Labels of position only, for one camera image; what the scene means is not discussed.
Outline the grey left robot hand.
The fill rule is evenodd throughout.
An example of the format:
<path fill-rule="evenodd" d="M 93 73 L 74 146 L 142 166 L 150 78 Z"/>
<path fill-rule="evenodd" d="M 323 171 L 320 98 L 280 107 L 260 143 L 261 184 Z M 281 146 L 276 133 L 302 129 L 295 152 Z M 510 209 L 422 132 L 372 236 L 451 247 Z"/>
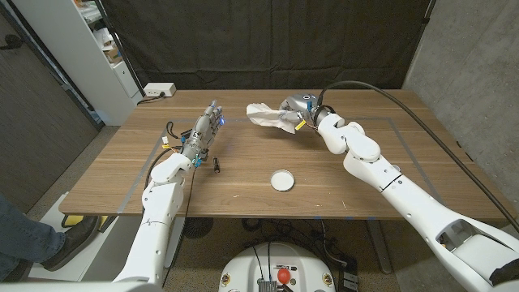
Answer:
<path fill-rule="evenodd" d="M 217 106 L 217 101 L 213 100 L 196 120 L 189 136 L 183 142 L 181 154 L 189 158 L 195 167 L 200 166 L 207 160 L 208 149 L 224 124 L 222 107 Z"/>

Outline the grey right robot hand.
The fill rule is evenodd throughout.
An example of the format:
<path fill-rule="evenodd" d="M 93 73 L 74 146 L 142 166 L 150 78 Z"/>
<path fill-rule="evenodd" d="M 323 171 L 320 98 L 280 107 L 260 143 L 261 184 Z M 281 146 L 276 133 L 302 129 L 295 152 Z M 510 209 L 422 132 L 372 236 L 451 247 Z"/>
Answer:
<path fill-rule="evenodd" d="M 311 122 L 313 127 L 319 126 L 320 122 L 329 114 L 335 114 L 335 110 L 323 104 L 322 96 L 310 93 L 297 93 L 287 97 L 280 105 L 280 110 L 297 111 L 302 118 Z"/>

